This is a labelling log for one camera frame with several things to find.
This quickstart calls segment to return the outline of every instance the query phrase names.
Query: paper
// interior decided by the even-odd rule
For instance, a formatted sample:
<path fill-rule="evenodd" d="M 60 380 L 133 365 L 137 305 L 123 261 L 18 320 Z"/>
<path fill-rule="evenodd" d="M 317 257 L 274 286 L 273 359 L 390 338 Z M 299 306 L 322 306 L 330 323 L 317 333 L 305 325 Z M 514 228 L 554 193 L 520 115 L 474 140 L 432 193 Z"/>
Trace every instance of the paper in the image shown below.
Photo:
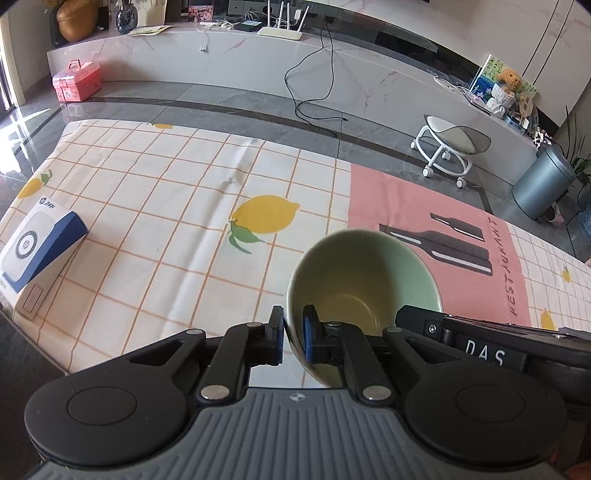
<path fill-rule="evenodd" d="M 127 35 L 130 37 L 137 35 L 158 35 L 160 32 L 163 32 L 164 30 L 170 27 L 172 27 L 172 25 L 158 25 L 156 27 L 139 27 L 132 30 Z"/>
<path fill-rule="evenodd" d="M 138 27 L 162 25 L 166 17 L 167 0 L 135 0 L 138 9 Z"/>

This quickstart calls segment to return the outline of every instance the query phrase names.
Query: marble countertop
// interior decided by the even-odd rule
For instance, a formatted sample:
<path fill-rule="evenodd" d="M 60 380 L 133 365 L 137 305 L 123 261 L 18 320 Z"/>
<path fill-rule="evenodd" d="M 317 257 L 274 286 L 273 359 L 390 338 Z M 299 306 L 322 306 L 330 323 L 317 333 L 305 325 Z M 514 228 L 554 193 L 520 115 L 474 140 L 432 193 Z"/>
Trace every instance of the marble countertop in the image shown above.
<path fill-rule="evenodd" d="M 76 43 L 68 44 L 62 48 L 58 48 L 57 50 L 55 50 L 51 53 L 52 53 L 52 57 L 53 57 L 58 52 L 59 53 L 63 52 L 63 55 L 65 57 L 70 58 L 72 56 L 70 54 L 70 51 L 73 50 L 76 46 L 79 46 L 80 44 L 96 43 L 98 49 L 95 50 L 94 46 L 91 48 L 92 48 L 92 53 L 94 54 L 93 60 L 97 61 L 97 60 L 100 60 L 101 54 L 102 54 L 105 46 L 107 44 L 110 44 L 111 41 L 116 41 L 117 43 L 124 43 L 126 45 L 128 43 L 142 42 L 142 43 L 148 44 L 151 49 L 155 49 L 155 48 L 163 48 L 168 39 L 174 38 L 177 35 L 195 35 L 195 33 L 197 33 L 199 35 L 206 35 L 207 36 L 206 42 L 208 44 L 210 41 L 215 42 L 216 37 L 218 37 L 220 35 L 222 35 L 226 38 L 229 35 L 236 37 L 236 39 L 237 39 L 236 44 L 229 47 L 226 50 L 226 53 L 229 52 L 230 50 L 235 49 L 235 48 L 240 48 L 244 44 L 244 42 L 246 42 L 249 39 L 253 39 L 253 40 L 256 39 L 257 41 L 262 40 L 262 41 L 273 42 L 273 43 L 291 41 L 291 40 L 285 40 L 283 38 L 261 37 L 260 35 L 257 35 L 256 32 L 230 30 L 227 28 L 220 28 L 220 27 L 206 28 L 203 26 L 199 26 L 197 24 L 182 22 L 182 23 L 172 24 L 172 26 L 170 28 L 168 28 L 167 30 L 165 30 L 164 32 L 159 33 L 158 35 L 153 35 L 153 36 L 127 37 L 124 35 L 120 35 L 116 30 L 110 30 L 110 31 L 105 30 L 105 31 L 98 32 L 98 33 L 92 35 L 91 37 L 87 38 L 86 40 L 83 40 L 82 42 L 79 42 L 77 44 Z M 305 44 L 308 46 L 313 46 L 313 47 L 321 47 L 322 41 L 318 35 L 304 33 L 302 35 L 301 40 L 297 44 L 294 44 L 294 46 L 295 47 L 296 47 L 296 45 L 302 46 L 302 44 Z M 445 89 L 444 87 L 438 85 L 433 80 L 433 78 L 434 78 L 433 75 L 429 72 L 425 72 L 424 70 L 421 70 L 421 69 L 419 69 L 413 65 L 410 65 L 408 63 L 405 63 L 401 60 L 392 58 L 390 56 L 387 56 L 387 55 L 384 55 L 381 53 L 378 53 L 376 51 L 368 50 L 367 48 L 363 48 L 363 47 L 360 47 L 357 45 L 349 44 L 349 43 L 342 42 L 339 40 L 333 40 L 333 45 L 335 48 L 335 53 L 338 52 L 339 55 L 355 57 L 356 59 L 370 61 L 370 62 L 375 63 L 376 65 L 379 65 L 381 67 L 387 67 L 387 68 L 393 69 L 396 71 L 397 74 L 403 74 L 404 76 L 407 76 L 409 78 L 412 78 L 414 80 L 417 80 L 421 83 L 426 84 L 427 86 L 440 92 L 442 95 L 449 96 L 449 91 L 447 89 Z M 469 102 L 462 95 L 453 95 L 453 98 L 455 100 L 457 100 L 458 102 L 461 102 L 466 105 L 470 105 Z M 521 135 L 520 133 L 516 132 L 515 130 L 510 128 L 502 120 L 500 120 L 492 115 L 489 116 L 474 107 L 471 107 L 471 110 L 473 110 L 473 116 L 475 118 L 480 118 L 479 121 L 488 122 L 489 120 L 487 120 L 487 119 L 490 118 L 491 122 L 502 125 L 503 129 L 510 132 L 511 135 L 513 135 L 514 137 L 520 138 L 527 145 L 532 145 L 532 140 L 530 137 L 528 137 L 526 135 Z"/>

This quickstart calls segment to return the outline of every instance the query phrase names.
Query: power cord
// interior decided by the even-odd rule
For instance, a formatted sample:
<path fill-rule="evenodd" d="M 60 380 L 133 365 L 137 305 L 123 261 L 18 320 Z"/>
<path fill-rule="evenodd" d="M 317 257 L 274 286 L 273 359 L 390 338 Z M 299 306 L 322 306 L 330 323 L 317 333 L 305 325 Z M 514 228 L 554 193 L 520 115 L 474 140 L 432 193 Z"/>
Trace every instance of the power cord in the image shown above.
<path fill-rule="evenodd" d="M 298 102 L 296 100 L 296 97 L 293 94 L 293 91 L 291 90 L 291 88 L 289 86 L 289 83 L 287 82 L 287 76 L 289 75 L 289 73 L 292 70 L 296 69 L 302 63 L 304 63 L 304 61 L 308 57 L 311 57 L 313 54 L 318 53 L 318 52 L 324 50 L 324 37 L 322 36 L 322 33 L 323 33 L 325 27 L 326 27 L 326 30 L 327 30 L 327 32 L 329 34 L 329 38 L 330 38 L 330 72 L 331 72 L 331 75 L 332 75 L 332 80 L 330 82 L 330 89 L 329 89 L 328 93 L 324 97 L 322 97 L 322 98 L 310 98 L 310 99 L 302 100 L 301 102 Z M 305 121 L 305 122 L 307 122 L 312 127 L 315 127 L 317 129 L 319 129 L 319 132 L 320 132 L 320 130 L 325 130 L 327 132 L 330 132 L 332 135 L 334 135 L 335 138 L 338 138 L 339 135 L 336 132 L 334 132 L 333 130 L 331 130 L 330 128 L 321 127 L 320 125 L 315 125 L 312 122 L 310 122 L 308 119 L 311 119 L 311 120 L 332 120 L 332 119 L 337 119 L 337 120 L 347 121 L 346 118 L 341 117 L 341 116 L 311 116 L 311 115 L 308 115 L 308 114 L 302 112 L 301 109 L 300 109 L 300 107 L 303 104 L 305 104 L 305 103 L 309 103 L 309 102 L 320 102 L 320 101 L 326 100 L 330 96 L 330 94 L 332 92 L 332 89 L 333 89 L 333 86 L 335 85 L 335 64 L 334 64 L 335 47 L 333 45 L 332 35 L 330 33 L 330 28 L 328 26 L 328 22 L 326 21 L 326 19 L 324 19 L 324 23 L 322 25 L 322 29 L 320 30 L 320 43 L 322 44 L 322 46 L 318 50 L 314 50 L 312 53 L 308 53 L 308 55 L 306 55 L 303 59 L 301 59 L 300 62 L 297 65 L 295 65 L 292 68 L 290 68 L 289 70 L 287 70 L 287 72 L 285 73 L 285 76 L 283 77 L 283 81 L 285 83 L 285 86 L 287 87 L 287 90 L 289 90 L 289 93 L 291 95 L 291 99 L 294 101 L 294 113 L 295 113 L 296 117 L 299 118 L 299 119 L 301 119 L 301 120 L 303 120 L 303 121 Z"/>
<path fill-rule="evenodd" d="M 277 26 L 278 19 L 275 15 L 271 14 L 270 15 L 271 20 L 272 20 L 272 24 L 274 24 L 275 26 Z M 265 12 L 261 12 L 259 10 L 254 10 L 252 8 L 248 9 L 248 12 L 246 12 L 243 16 L 242 16 L 242 20 L 246 21 L 246 20 L 251 20 L 254 22 L 265 22 L 265 19 L 267 18 L 267 14 Z M 291 27 L 295 27 L 298 24 L 298 21 L 294 21 L 293 23 L 290 22 L 290 28 Z M 287 20 L 284 20 L 283 18 L 281 19 L 281 26 L 282 27 L 286 27 L 287 26 Z"/>
<path fill-rule="evenodd" d="M 581 205 L 581 202 L 579 201 L 579 197 L 581 196 L 581 192 L 583 191 L 583 189 L 584 189 L 585 187 L 589 187 L 589 188 L 588 188 L 588 190 L 587 190 L 587 196 L 585 197 L 584 204 L 582 204 L 582 205 Z M 578 192 L 578 194 L 577 194 L 577 206 L 579 207 L 579 211 L 578 211 L 577 213 L 575 213 L 575 214 L 574 214 L 574 215 L 573 215 L 573 216 L 570 218 L 570 220 L 569 220 L 568 222 L 566 222 L 566 224 L 565 224 L 565 226 L 564 226 L 564 227 L 566 228 L 566 234 L 569 236 L 570 246 L 571 246 L 571 248 L 573 249 L 573 256 L 574 256 L 575 258 L 577 258 L 577 255 L 576 255 L 576 252 L 574 251 L 574 244 L 573 244 L 573 239 L 572 239 L 572 238 L 571 238 L 571 236 L 570 236 L 570 232 L 569 232 L 569 223 L 570 223 L 570 222 L 572 222 L 572 221 L 574 220 L 574 218 L 575 218 L 576 216 L 578 216 L 578 215 L 579 215 L 579 214 L 580 214 L 580 213 L 581 213 L 581 212 L 582 212 L 582 211 L 585 209 L 585 207 L 587 206 L 587 202 L 589 201 L 589 196 L 590 196 L 590 194 L 591 194 L 591 185 L 590 185 L 589 183 L 586 183 L 585 185 L 583 185 L 583 186 L 582 186 L 582 187 L 579 189 L 579 192 Z"/>
<path fill-rule="evenodd" d="M 197 30 L 202 32 L 205 35 L 205 42 L 201 44 L 201 48 L 199 49 L 199 51 L 203 51 L 205 53 L 208 53 L 209 52 L 209 36 L 207 35 L 207 32 L 209 32 L 209 30 L 213 27 L 226 28 L 226 29 L 231 30 L 234 28 L 234 25 L 227 20 L 223 20 L 223 21 L 217 21 L 217 22 L 215 22 L 215 24 L 211 24 L 211 25 L 201 25 L 201 27 L 203 27 L 203 28 L 198 28 Z"/>

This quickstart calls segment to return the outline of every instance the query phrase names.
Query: gold vase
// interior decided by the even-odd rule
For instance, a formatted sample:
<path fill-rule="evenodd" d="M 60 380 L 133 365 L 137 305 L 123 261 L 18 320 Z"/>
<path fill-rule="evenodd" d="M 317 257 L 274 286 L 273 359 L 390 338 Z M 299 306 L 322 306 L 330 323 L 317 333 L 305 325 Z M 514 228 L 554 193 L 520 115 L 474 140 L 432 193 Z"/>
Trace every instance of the gold vase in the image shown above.
<path fill-rule="evenodd" d="M 57 11 L 60 32 L 67 41 L 90 37 L 96 28 L 98 0 L 66 0 Z"/>

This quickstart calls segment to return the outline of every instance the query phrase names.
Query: white box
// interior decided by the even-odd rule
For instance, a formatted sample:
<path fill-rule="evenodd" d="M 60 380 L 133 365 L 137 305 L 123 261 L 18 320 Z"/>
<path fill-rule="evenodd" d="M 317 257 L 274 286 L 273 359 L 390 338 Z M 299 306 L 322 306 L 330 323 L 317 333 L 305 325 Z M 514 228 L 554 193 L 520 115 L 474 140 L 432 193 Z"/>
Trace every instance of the white box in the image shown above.
<path fill-rule="evenodd" d="M 87 233 L 76 213 L 46 197 L 39 199 L 0 253 L 0 303 L 10 317 L 16 311 L 34 320 Z"/>

